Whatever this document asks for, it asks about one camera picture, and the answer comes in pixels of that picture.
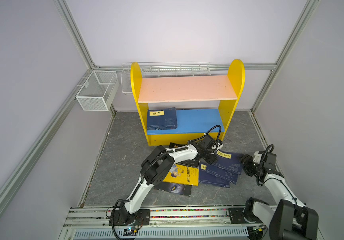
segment stack of books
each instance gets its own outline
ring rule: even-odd
[[[177,128],[176,108],[148,110],[147,130],[166,130]]]
[[[220,187],[230,187],[236,184],[238,175],[242,173],[240,153],[217,151],[217,161],[212,165],[200,162],[198,182]]]

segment white wall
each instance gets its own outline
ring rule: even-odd
[[[109,112],[83,111],[76,102],[2,215],[0,239],[59,237],[88,183],[110,118]]]
[[[344,1],[321,1],[257,118],[324,238],[344,239]]]
[[[96,65],[275,62],[306,0],[68,0]]]
[[[245,71],[245,85],[237,109],[250,110],[261,91],[262,85],[269,76],[269,70],[247,70]],[[227,71],[213,71],[212,75],[226,75]],[[113,105],[117,111],[135,111],[137,112],[135,99],[133,95],[125,95],[121,88],[117,91]],[[150,109],[162,109],[176,107],[178,109],[188,108],[218,108],[219,101],[198,101],[198,102],[181,102],[181,103],[149,103]]]
[[[0,189],[85,71],[51,0],[0,1]]]

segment book cover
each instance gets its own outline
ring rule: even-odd
[[[166,130],[177,128],[176,108],[148,110],[147,130]]]
[[[169,148],[177,148],[177,147],[182,147],[185,146],[186,144],[177,144],[177,143],[173,143],[171,142],[169,144]],[[179,165],[183,165],[183,166],[187,166],[187,167],[194,167],[194,168],[198,168],[198,160],[185,160],[182,162],[179,162]]]
[[[177,193],[180,195],[191,196],[192,185],[177,184],[171,182],[161,182],[154,186],[154,189],[166,192]]]
[[[206,164],[201,164],[200,168],[203,169],[205,172],[212,174],[213,176],[219,177],[233,184],[237,183],[237,177],[239,175],[236,172],[227,171],[225,169]]]
[[[217,150],[217,161],[213,162],[212,165],[240,175],[242,173],[242,164],[239,159],[243,155],[241,153]]]
[[[174,164],[163,182],[198,186],[198,169]]]
[[[198,182],[219,187],[230,187],[229,181],[211,175],[205,171],[205,165],[200,162],[198,168]]]

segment marble-patterned floor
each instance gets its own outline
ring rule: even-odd
[[[112,206],[117,199],[127,198],[139,179],[142,161],[153,149],[147,144],[139,114],[117,113],[84,207]],[[234,113],[222,149],[250,155],[263,150],[248,112]],[[243,205],[250,197],[275,204],[268,189],[257,186],[256,178],[243,172],[230,188],[199,184],[192,187],[190,197],[152,189],[142,206]]]

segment wire basket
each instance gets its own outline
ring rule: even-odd
[[[115,71],[93,70],[76,95],[83,110],[109,111],[119,88]]]
[[[208,62],[165,62],[165,63],[138,63],[143,78],[209,76]],[[132,94],[131,65],[123,63],[121,66],[121,90],[124,94]]]

